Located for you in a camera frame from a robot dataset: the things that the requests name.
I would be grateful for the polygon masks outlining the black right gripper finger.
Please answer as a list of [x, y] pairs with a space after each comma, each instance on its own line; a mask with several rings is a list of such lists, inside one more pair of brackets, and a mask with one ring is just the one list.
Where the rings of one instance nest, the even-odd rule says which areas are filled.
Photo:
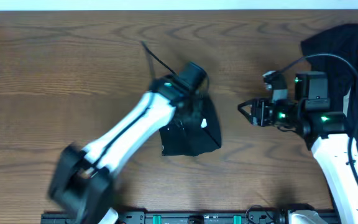
[[247, 101], [245, 101], [243, 103], [238, 104], [237, 108], [240, 109], [240, 108], [243, 108], [245, 106], [252, 106], [252, 104], [253, 104], [253, 100], [247, 100]]
[[249, 123], [252, 123], [252, 115], [250, 113], [242, 108], [238, 108], [237, 110], [245, 117], [246, 120], [248, 120]]

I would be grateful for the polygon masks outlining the dark teal t-shirt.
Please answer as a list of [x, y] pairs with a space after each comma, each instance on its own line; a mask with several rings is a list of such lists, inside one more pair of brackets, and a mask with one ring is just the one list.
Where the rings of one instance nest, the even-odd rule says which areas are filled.
[[159, 129], [163, 156], [198, 156], [222, 146], [217, 112], [212, 99], [198, 101], [200, 109], [192, 118], [175, 118]]

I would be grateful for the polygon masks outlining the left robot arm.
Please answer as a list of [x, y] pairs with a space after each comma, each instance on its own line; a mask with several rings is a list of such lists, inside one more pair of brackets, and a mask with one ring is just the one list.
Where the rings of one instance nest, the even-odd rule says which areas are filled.
[[154, 79], [136, 106], [99, 139], [84, 148], [64, 148], [48, 189], [48, 196], [75, 223], [114, 223], [114, 181], [132, 155], [177, 111], [198, 96], [204, 75], [166, 75]]

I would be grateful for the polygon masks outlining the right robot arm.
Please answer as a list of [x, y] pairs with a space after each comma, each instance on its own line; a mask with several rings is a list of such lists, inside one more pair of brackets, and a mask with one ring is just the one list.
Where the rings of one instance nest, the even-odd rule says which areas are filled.
[[358, 152], [346, 115], [331, 109], [328, 76], [297, 73], [293, 101], [281, 72], [263, 78], [271, 97], [245, 101], [238, 111], [254, 126], [274, 126], [301, 137], [323, 171], [340, 223], [358, 223]]

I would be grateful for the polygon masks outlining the dark clothes pile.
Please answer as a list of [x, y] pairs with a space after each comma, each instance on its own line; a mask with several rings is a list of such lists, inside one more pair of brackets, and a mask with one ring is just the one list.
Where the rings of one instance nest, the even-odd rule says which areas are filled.
[[[358, 124], [358, 24], [344, 24], [320, 32], [301, 41], [303, 55], [330, 53], [344, 58], [313, 57], [308, 62], [314, 71], [328, 76], [331, 109], [341, 111], [344, 97], [349, 95], [349, 106], [345, 111], [350, 127]], [[358, 151], [358, 132], [355, 134]]]

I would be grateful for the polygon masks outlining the black aluminium mounting rail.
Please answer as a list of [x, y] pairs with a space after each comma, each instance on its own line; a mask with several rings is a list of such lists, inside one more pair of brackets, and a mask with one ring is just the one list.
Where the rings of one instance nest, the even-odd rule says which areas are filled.
[[[149, 212], [125, 212], [119, 215], [117, 224], [235, 224], [235, 223], [286, 223], [285, 215], [280, 216], [268, 211], [272, 220], [263, 211], [251, 211], [246, 213], [149, 213]], [[327, 223], [341, 223], [334, 212], [318, 213]], [[41, 215], [41, 224], [72, 224], [74, 220], [65, 213], [45, 212]]]

